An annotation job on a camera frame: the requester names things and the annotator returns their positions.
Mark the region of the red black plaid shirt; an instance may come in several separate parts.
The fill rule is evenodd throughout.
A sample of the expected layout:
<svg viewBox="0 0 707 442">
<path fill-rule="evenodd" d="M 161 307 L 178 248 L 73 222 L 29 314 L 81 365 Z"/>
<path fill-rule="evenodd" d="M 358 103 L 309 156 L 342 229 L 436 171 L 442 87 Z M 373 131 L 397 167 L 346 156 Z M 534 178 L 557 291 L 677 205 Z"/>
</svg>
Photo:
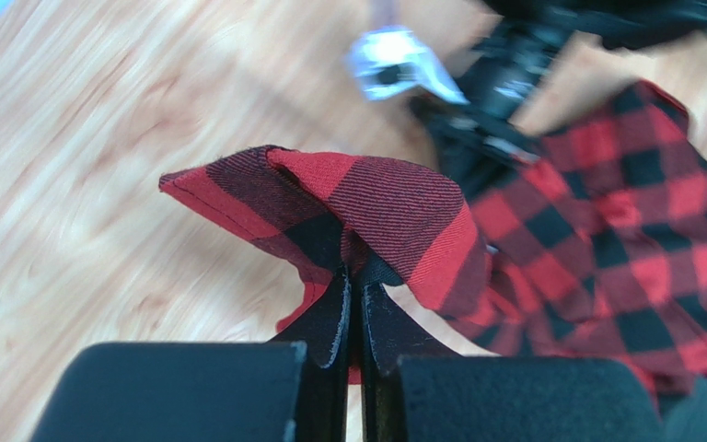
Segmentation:
<svg viewBox="0 0 707 442">
<path fill-rule="evenodd" d="M 408 161 L 274 145 L 159 188 L 294 265 L 302 310 L 346 266 L 498 355 L 611 358 L 652 393 L 687 393 L 707 377 L 707 161 L 689 125 L 640 81 L 471 199 Z"/>
</svg>

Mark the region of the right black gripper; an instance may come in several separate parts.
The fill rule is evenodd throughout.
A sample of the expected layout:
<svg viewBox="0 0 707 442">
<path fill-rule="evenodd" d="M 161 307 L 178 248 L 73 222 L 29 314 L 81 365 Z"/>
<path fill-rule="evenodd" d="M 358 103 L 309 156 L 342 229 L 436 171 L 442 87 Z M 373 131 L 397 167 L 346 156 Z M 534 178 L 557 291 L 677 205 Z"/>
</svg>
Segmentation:
<svg viewBox="0 0 707 442">
<path fill-rule="evenodd" d="M 441 174 L 467 200 L 539 159 L 535 139 L 510 119 L 572 35 L 571 29 L 505 18 L 462 53 L 471 63 L 454 81 L 466 103 L 449 104 L 429 93 L 410 99 L 411 113 L 433 142 Z"/>
</svg>

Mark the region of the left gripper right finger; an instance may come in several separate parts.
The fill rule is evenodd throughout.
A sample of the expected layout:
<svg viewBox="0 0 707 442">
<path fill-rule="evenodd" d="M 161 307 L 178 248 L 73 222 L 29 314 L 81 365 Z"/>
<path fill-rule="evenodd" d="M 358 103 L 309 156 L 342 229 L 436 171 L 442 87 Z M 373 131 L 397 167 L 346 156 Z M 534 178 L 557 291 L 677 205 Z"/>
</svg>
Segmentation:
<svg viewBox="0 0 707 442">
<path fill-rule="evenodd" d="M 464 356 L 378 284 L 360 290 L 368 441 L 659 441 L 641 383 L 606 359 Z"/>
</svg>

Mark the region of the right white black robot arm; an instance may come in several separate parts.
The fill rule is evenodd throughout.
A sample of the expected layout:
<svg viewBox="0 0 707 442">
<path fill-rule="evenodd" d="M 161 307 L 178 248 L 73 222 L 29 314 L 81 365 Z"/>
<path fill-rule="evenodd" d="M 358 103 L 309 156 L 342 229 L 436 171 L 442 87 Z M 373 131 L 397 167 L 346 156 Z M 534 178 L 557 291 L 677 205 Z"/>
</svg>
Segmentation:
<svg viewBox="0 0 707 442">
<path fill-rule="evenodd" d="M 409 101 L 435 147 L 440 171 L 467 200 L 536 160 L 533 138 L 511 117 L 576 32 L 606 50 L 641 50 L 707 30 L 707 0 L 489 1 L 500 15 L 489 35 L 462 49 L 453 83 L 464 104 L 424 92 Z"/>
</svg>

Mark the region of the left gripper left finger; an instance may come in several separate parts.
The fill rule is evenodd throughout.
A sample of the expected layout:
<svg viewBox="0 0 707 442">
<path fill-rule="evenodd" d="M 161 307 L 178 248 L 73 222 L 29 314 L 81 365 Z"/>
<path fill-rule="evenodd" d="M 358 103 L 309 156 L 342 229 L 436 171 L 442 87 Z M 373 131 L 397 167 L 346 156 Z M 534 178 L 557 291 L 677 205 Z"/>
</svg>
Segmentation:
<svg viewBox="0 0 707 442">
<path fill-rule="evenodd" d="M 36 441 L 342 441 L 352 288 L 265 343 L 98 343 L 63 372 Z"/>
</svg>

